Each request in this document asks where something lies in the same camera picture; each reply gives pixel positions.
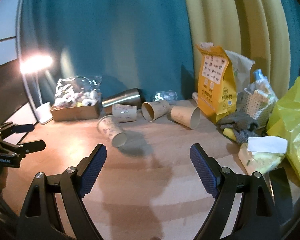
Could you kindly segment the patterned paper cup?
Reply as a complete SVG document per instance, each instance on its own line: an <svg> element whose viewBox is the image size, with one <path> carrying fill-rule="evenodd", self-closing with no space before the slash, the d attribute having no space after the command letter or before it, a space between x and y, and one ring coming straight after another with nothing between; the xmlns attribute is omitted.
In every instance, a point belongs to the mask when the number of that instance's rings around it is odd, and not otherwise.
<svg viewBox="0 0 300 240"><path fill-rule="evenodd" d="M132 122L137 119L137 107L130 105L114 104L111 108L112 116L119 123Z"/></svg>

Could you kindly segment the paper cup with pink prints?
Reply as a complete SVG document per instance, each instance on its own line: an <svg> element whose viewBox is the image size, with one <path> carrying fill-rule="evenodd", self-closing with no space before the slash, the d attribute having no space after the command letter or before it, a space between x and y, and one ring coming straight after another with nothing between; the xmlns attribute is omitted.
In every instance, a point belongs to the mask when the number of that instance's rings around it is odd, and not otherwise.
<svg viewBox="0 0 300 240"><path fill-rule="evenodd" d="M111 142L113 147L121 147L127 142L125 131L112 115L102 117L97 123L97 130Z"/></svg>

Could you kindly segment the plain brown paper cup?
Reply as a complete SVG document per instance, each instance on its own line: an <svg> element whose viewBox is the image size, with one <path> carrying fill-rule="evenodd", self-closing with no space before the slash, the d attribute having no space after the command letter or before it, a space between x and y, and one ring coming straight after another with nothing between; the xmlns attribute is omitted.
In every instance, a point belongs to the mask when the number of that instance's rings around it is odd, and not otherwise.
<svg viewBox="0 0 300 240"><path fill-rule="evenodd" d="M189 129L195 129L200 123L199 107L174 106L170 113L171 119Z"/></svg>

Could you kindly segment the brown paper cup open end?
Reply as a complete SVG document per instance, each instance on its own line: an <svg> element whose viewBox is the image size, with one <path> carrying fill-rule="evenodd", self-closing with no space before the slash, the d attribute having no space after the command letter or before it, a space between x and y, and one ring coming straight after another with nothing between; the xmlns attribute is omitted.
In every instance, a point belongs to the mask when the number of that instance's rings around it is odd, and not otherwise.
<svg viewBox="0 0 300 240"><path fill-rule="evenodd" d="M167 114L169 109L170 104L166 100L144 102L141 106L142 115L148 122Z"/></svg>

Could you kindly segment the black smartphone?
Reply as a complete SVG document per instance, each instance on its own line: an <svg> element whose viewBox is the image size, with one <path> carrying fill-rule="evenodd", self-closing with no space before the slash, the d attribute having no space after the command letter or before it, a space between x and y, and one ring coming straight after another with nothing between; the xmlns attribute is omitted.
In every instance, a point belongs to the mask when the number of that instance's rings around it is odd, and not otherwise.
<svg viewBox="0 0 300 240"><path fill-rule="evenodd" d="M283 225L293 217L292 192L284 167L269 172L270 190L277 211L279 224Z"/></svg>

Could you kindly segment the yellow tissue pack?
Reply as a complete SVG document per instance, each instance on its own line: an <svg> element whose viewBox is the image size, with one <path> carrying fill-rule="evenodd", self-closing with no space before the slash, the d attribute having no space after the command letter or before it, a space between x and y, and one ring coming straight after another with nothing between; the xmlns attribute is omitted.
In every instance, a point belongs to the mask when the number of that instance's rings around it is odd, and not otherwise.
<svg viewBox="0 0 300 240"><path fill-rule="evenodd" d="M275 169L287 153L288 140L276 136L249 137L238 152L238 157L247 174L260 172L262 175Z"/></svg>

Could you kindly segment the grey work glove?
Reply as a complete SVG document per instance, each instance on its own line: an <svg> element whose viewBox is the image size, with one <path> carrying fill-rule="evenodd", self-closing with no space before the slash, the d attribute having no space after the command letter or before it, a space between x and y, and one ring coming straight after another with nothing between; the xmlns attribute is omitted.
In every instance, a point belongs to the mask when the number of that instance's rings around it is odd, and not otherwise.
<svg viewBox="0 0 300 240"><path fill-rule="evenodd" d="M243 144L248 142L249 137L259 137L256 131L259 129L257 120L247 113L236 111L217 121L218 129L227 138Z"/></svg>

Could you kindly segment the yellow plastic bag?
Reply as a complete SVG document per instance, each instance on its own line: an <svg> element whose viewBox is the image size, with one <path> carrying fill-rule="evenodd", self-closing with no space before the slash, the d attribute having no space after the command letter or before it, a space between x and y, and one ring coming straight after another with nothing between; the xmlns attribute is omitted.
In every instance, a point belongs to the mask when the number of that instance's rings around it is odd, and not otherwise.
<svg viewBox="0 0 300 240"><path fill-rule="evenodd" d="M267 123L267 134L288 140L286 156L300 179L300 77L275 103Z"/></svg>

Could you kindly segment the brown cardboard tray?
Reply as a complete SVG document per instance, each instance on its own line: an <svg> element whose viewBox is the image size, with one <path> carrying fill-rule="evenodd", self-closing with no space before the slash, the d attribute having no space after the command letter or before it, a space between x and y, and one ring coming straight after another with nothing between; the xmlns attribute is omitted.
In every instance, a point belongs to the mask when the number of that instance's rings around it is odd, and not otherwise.
<svg viewBox="0 0 300 240"><path fill-rule="evenodd" d="M100 105L97 101L94 105L81 105L68 108L51 107L50 113L55 121L78 121L97 119L100 116Z"/></svg>

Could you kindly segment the white woven basket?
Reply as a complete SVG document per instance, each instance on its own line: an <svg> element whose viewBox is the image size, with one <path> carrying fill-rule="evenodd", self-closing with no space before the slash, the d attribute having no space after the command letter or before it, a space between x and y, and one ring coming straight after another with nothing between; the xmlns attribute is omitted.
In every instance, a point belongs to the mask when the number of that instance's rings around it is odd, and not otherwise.
<svg viewBox="0 0 300 240"><path fill-rule="evenodd" d="M267 80L255 81L243 90L241 110L265 126L278 98Z"/></svg>

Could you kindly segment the orange paper bag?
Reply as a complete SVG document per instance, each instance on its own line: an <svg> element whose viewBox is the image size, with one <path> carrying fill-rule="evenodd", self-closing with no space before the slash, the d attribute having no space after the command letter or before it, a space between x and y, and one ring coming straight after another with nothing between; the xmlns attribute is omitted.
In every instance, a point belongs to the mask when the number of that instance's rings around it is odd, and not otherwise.
<svg viewBox="0 0 300 240"><path fill-rule="evenodd" d="M237 89L232 62L220 46L201 43L196 47L202 55L198 78L198 107L216 124L236 110Z"/></svg>

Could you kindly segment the clear bag of snacks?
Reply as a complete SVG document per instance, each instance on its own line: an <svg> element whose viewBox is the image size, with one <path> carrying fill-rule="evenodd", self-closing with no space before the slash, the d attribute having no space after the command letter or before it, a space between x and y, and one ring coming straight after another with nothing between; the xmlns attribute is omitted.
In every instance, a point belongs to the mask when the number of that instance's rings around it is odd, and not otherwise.
<svg viewBox="0 0 300 240"><path fill-rule="evenodd" d="M71 107L94 106L99 104L102 76L73 76L59 79L55 90L53 108L64 109Z"/></svg>

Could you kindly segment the crumpled clear plastic wrapper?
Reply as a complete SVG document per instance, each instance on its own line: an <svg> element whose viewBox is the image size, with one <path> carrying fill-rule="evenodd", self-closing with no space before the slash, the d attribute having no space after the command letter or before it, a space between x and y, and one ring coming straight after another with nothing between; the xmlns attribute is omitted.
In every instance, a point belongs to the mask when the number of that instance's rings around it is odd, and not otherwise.
<svg viewBox="0 0 300 240"><path fill-rule="evenodd" d="M173 90L157 91L153 97L154 101L166 100L170 105L175 105L178 101L178 95Z"/></svg>

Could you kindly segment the stainless steel tumbler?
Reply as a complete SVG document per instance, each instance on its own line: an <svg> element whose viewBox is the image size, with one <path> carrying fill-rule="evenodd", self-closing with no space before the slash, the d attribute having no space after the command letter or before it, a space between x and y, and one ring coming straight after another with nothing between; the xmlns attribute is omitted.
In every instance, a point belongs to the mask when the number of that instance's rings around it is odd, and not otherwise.
<svg viewBox="0 0 300 240"><path fill-rule="evenodd" d="M137 109L140 109L142 102L139 90L137 88L125 90L102 100L103 108L110 107L114 104L136 106Z"/></svg>

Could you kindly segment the white desk lamp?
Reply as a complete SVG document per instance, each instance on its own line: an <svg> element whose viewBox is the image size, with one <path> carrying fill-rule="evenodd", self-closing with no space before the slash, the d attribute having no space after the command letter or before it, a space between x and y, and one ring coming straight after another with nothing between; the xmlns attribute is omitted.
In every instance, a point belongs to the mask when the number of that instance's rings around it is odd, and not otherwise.
<svg viewBox="0 0 300 240"><path fill-rule="evenodd" d="M53 64L53 59L48 54L34 54L28 58L21 60L20 62L20 72L23 78L23 83L31 109L36 117L36 120L41 124L47 124L53 119L50 112L51 106L49 102L43 103L42 94L39 85L39 72L51 67ZM40 105L36 107L34 99L31 95L29 84L27 83L26 76L34 75L34 84L37 89L37 94L39 98Z"/></svg>

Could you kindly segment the brown kraft paper bag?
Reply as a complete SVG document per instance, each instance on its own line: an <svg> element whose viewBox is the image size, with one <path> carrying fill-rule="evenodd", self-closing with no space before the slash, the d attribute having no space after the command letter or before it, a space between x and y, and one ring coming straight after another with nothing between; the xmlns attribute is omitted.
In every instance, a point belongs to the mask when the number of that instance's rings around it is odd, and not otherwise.
<svg viewBox="0 0 300 240"><path fill-rule="evenodd" d="M251 70L255 61L234 51L226 50L225 52L231 60L237 94L241 93L250 83Z"/></svg>

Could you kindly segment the yellow and green curtain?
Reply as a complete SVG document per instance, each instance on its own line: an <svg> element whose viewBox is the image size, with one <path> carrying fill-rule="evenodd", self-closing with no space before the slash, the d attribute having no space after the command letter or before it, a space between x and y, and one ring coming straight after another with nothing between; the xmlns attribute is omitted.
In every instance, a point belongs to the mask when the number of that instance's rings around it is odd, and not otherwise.
<svg viewBox="0 0 300 240"><path fill-rule="evenodd" d="M18 55L48 54L43 102L57 81L102 76L102 95L131 88L150 100L197 89L200 42L255 61L283 96L300 76L300 0L20 0Z"/></svg>

